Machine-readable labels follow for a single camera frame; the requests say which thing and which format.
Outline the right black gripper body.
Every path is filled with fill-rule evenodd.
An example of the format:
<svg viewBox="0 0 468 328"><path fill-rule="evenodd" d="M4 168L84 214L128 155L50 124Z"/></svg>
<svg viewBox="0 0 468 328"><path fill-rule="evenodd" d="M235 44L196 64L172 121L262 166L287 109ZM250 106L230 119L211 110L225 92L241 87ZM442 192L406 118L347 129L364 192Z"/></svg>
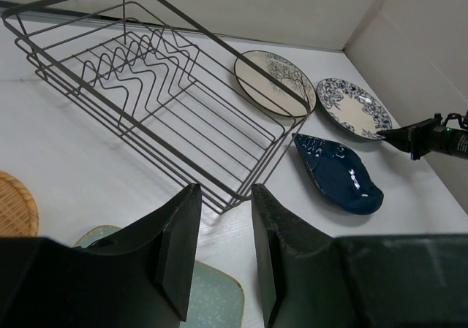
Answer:
<svg viewBox="0 0 468 328"><path fill-rule="evenodd" d="M431 152L467 159L467 113L450 113L445 120L437 113L415 124L409 131L409 146L412 160Z"/></svg>

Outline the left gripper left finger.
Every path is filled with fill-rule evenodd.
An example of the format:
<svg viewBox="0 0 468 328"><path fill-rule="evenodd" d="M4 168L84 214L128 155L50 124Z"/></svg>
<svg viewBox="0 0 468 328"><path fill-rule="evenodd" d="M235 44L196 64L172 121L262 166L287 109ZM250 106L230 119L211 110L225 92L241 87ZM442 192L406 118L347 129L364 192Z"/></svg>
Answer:
<svg viewBox="0 0 468 328"><path fill-rule="evenodd" d="M1 239L3 327L178 327L186 321L202 191L87 247L46 237Z"/></svg>

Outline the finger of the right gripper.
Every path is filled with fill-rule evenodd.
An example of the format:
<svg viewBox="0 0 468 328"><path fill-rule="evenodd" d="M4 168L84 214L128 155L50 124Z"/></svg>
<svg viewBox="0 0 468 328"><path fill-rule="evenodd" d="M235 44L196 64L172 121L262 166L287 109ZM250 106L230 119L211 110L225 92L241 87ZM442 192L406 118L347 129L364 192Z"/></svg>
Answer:
<svg viewBox="0 0 468 328"><path fill-rule="evenodd" d="M412 142L415 124L400 127L397 129L387 129L377 131L377 135L396 149L410 154L415 154L416 148Z"/></svg>

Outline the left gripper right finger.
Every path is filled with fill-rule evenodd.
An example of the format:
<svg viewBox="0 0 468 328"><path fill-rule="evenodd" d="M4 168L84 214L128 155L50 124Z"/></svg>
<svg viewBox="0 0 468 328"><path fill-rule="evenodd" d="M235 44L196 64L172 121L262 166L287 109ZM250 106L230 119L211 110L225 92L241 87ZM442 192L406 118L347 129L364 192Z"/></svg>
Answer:
<svg viewBox="0 0 468 328"><path fill-rule="evenodd" d="M465 327L467 236L331 237L252 186L266 327Z"/></svg>

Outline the blue floral rimmed plate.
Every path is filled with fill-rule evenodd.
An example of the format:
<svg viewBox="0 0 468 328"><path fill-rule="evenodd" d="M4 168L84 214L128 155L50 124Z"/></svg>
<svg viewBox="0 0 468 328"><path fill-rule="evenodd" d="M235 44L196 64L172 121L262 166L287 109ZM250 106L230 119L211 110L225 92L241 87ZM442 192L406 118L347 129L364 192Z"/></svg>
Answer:
<svg viewBox="0 0 468 328"><path fill-rule="evenodd" d="M365 140L382 140L379 131L393 128L384 106L370 93L349 81L325 78L316 87L326 114L345 131Z"/></svg>

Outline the dark blue leaf-shaped dish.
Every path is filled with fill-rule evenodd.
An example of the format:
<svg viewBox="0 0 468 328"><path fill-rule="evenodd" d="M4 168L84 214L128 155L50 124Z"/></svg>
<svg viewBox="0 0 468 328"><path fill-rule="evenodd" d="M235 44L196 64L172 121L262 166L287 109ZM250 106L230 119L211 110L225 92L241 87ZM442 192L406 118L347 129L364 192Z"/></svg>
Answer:
<svg viewBox="0 0 468 328"><path fill-rule="evenodd" d="M352 149L305 134L294 134L293 142L313 184L335 206L360 216L382 206L383 192Z"/></svg>

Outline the cream plate with tree pattern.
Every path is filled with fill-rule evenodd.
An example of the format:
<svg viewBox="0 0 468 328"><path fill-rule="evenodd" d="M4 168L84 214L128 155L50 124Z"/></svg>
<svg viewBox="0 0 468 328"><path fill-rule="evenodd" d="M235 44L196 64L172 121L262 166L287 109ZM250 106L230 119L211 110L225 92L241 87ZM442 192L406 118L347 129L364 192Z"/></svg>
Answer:
<svg viewBox="0 0 468 328"><path fill-rule="evenodd" d="M291 61L264 50L250 50L243 56L275 79L269 80L241 59L235 61L236 80L254 102L281 116L300 118L314 111L314 86Z"/></svg>

